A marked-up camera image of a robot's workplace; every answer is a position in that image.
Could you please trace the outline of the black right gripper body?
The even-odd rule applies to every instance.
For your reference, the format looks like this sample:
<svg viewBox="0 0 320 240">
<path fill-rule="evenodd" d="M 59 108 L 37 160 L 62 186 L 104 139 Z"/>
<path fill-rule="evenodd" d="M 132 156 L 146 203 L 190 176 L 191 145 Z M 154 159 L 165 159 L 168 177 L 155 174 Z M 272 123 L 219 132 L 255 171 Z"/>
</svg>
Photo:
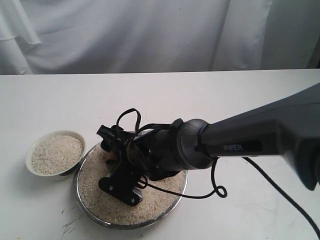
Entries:
<svg viewBox="0 0 320 240">
<path fill-rule="evenodd" d="M 178 171 L 167 171 L 161 169 L 157 164 L 152 162 L 152 153 L 145 147 L 139 147 L 134 141 L 135 133 L 124 131 L 121 127 L 116 125 L 111 128 L 101 125 L 97 130 L 97 135 L 102 137 L 100 147 L 106 151 L 114 151 L 118 155 L 118 161 L 114 169 L 108 175 L 116 170 L 116 168 L 122 164 L 125 166 L 133 167 L 142 173 L 142 178 L 148 178 L 149 180 L 163 180 L 176 176 Z"/>
</svg>

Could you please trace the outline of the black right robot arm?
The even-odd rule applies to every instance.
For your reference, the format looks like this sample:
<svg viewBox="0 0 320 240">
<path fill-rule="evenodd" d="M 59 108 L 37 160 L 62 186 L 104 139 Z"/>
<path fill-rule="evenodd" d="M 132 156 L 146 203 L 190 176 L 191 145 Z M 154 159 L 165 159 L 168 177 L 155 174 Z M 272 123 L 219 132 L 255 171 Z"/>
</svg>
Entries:
<svg viewBox="0 0 320 240">
<path fill-rule="evenodd" d="M 185 170 L 207 169 L 219 157 L 281 156 L 302 184 L 313 190 L 320 182 L 320 86 L 228 119 L 135 124 L 134 132 L 102 125 L 102 148 L 118 154 L 120 166 L 99 180 L 110 192 L 132 189 L 141 176 L 152 181 Z"/>
</svg>

